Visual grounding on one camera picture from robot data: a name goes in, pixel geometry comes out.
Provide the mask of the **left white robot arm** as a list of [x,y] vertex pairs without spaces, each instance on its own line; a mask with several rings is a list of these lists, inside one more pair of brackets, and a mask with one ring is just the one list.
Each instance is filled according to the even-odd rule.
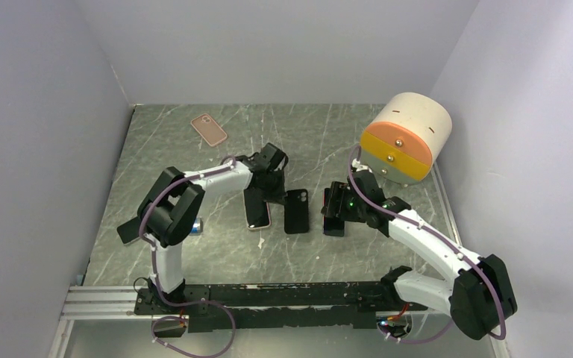
[[133,235],[151,247],[148,287],[154,303],[175,313],[185,302],[182,243],[190,235],[203,202],[241,192],[248,228],[270,222],[269,205],[286,202],[285,168],[289,158],[269,143],[249,156],[229,156],[220,165],[196,172],[165,169],[131,221]]

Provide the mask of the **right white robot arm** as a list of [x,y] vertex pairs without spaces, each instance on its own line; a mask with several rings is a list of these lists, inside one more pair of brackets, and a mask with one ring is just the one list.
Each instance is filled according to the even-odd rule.
[[471,339],[504,339],[506,320],[518,307],[501,258],[457,244],[403,199],[386,197],[367,170],[350,172],[345,182],[332,182],[321,212],[329,219],[367,224],[418,254],[440,274],[436,279],[406,266],[392,269],[381,280],[385,307],[420,304],[450,317]]

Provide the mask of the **black phone case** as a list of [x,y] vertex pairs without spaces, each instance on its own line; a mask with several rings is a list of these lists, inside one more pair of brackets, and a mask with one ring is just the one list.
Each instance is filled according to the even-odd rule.
[[284,206],[284,231],[286,234],[307,233],[310,230],[308,191],[293,189],[286,193]]

